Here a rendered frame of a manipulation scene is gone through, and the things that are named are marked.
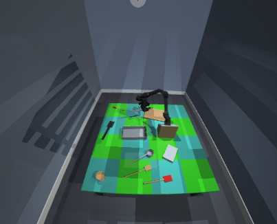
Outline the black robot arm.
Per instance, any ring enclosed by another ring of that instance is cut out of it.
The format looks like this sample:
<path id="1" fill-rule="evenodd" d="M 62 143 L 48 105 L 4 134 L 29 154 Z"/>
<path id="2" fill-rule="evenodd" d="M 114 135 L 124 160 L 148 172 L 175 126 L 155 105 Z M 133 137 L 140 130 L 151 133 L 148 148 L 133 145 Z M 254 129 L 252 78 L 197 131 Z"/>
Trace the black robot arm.
<path id="1" fill-rule="evenodd" d="M 136 100 L 137 101 L 142 101 L 142 103 L 146 103 L 146 106 L 149 106 L 150 104 L 147 102 L 147 100 L 148 100 L 147 97 L 149 97 L 153 94 L 159 93 L 159 92 L 164 95 L 164 113 L 163 113 L 163 116 L 165 118 L 164 125 L 171 126 L 170 125 L 170 118 L 168 116 L 168 103 L 167 103 L 168 92 L 167 91 L 164 91 L 162 89 L 156 89 L 156 90 L 151 91 L 151 92 L 145 92 L 141 96 L 137 96 Z"/>

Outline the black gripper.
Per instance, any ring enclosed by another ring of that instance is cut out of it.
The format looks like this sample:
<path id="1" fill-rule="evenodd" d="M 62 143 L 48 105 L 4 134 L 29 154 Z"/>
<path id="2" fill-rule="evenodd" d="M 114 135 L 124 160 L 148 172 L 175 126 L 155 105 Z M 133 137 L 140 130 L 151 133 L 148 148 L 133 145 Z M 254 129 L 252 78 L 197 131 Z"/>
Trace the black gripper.
<path id="1" fill-rule="evenodd" d="M 139 102 L 139 105 L 141 105 L 141 109 L 143 110 L 143 112 L 146 112 L 149 110 L 148 108 L 146 108 L 146 103 Z"/>

